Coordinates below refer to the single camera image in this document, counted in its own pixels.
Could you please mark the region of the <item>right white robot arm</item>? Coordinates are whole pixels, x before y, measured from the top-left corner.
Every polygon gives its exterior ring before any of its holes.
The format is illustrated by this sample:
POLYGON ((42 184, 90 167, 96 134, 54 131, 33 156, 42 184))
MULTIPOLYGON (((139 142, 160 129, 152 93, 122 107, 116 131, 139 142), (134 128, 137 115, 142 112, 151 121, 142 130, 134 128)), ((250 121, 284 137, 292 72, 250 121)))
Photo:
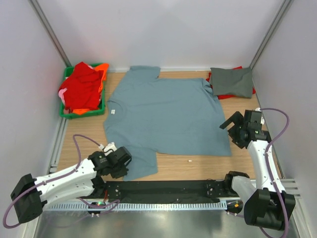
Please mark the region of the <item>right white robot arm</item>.
POLYGON ((252 158, 256 183, 252 184, 246 173, 230 171, 225 176, 223 190, 228 196, 240 197, 247 225, 283 231, 282 236, 286 237, 296 201, 278 176, 271 149, 275 139, 262 129, 262 110, 235 112, 220 128, 226 129, 230 124, 233 126, 228 135, 232 142, 247 149, 252 158))

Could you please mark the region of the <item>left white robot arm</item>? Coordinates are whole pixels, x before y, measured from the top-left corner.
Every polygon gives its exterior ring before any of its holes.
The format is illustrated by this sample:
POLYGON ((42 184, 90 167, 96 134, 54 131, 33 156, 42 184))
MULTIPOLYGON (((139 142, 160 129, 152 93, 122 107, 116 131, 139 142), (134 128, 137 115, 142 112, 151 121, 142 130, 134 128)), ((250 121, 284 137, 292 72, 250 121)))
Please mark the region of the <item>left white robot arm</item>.
POLYGON ((74 198, 100 198, 106 190, 103 176, 127 175, 132 156, 125 147, 96 151, 79 164, 33 178, 24 175, 10 197, 20 224, 27 223, 53 205, 74 198))

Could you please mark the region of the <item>blue-grey t shirt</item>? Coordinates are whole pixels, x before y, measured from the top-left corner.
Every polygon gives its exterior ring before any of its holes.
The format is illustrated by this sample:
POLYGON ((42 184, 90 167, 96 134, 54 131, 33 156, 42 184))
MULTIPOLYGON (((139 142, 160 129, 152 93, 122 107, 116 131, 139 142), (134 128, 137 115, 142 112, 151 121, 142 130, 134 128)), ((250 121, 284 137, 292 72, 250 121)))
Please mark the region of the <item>blue-grey t shirt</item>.
POLYGON ((230 156, 224 112, 203 78, 161 78, 132 66, 107 101, 106 138, 132 156, 125 181, 158 172, 157 153, 230 156))

